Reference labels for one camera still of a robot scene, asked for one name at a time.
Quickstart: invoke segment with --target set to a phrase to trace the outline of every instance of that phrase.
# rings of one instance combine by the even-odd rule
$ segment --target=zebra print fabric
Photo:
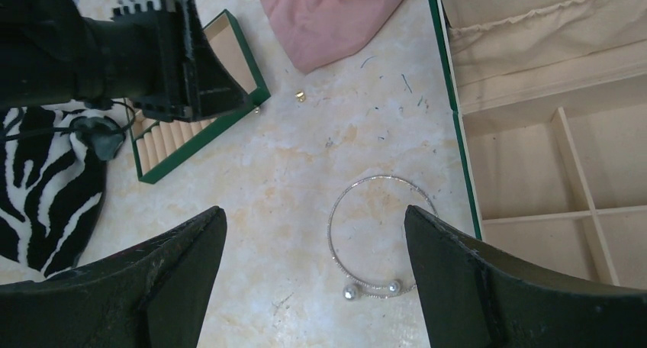
[[[50,127],[119,128],[96,110],[12,108],[5,135]],[[106,162],[96,134],[46,134],[0,143],[0,254],[44,276],[76,266],[97,223]],[[119,134],[116,149],[125,139]]]

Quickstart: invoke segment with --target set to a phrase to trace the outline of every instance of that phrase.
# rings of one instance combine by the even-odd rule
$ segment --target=green jewelry box
[[[461,82],[442,1],[429,2],[475,236],[547,269],[647,289],[647,40]]]
[[[243,31],[228,10],[209,22],[204,33],[223,66],[247,91],[253,106],[214,120],[191,124],[178,121],[163,123],[138,114],[135,125],[130,129],[130,142],[137,177],[141,182],[155,184],[270,97]]]

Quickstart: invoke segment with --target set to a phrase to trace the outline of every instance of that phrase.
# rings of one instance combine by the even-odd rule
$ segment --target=marble tabletop
[[[327,246],[340,193],[379,173],[415,182],[439,215],[473,234],[468,196],[427,0],[404,0],[362,51],[304,76],[259,0],[196,0],[203,22],[240,22],[272,97],[155,185],[137,181],[126,145],[112,161],[91,263],[154,237],[212,205],[228,231],[199,346],[429,346],[417,291],[342,296],[348,282]],[[114,0],[80,0],[108,19]],[[298,102],[297,91],[307,100]],[[347,195],[333,225],[340,258],[376,282],[412,282],[402,221],[415,192],[388,181]]]

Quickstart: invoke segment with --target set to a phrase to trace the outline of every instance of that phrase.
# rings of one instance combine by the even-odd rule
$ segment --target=silver bead
[[[359,288],[357,285],[346,285],[344,287],[344,298],[348,301],[355,300],[359,297]]]
[[[401,284],[400,284],[400,281],[398,281],[397,279],[392,280],[388,284],[388,291],[390,293],[398,293],[400,291],[400,288],[401,288]]]

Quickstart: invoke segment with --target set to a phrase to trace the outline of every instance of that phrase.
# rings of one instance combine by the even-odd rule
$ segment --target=pink fabric
[[[261,0],[274,34],[303,73],[359,52],[402,0]]]

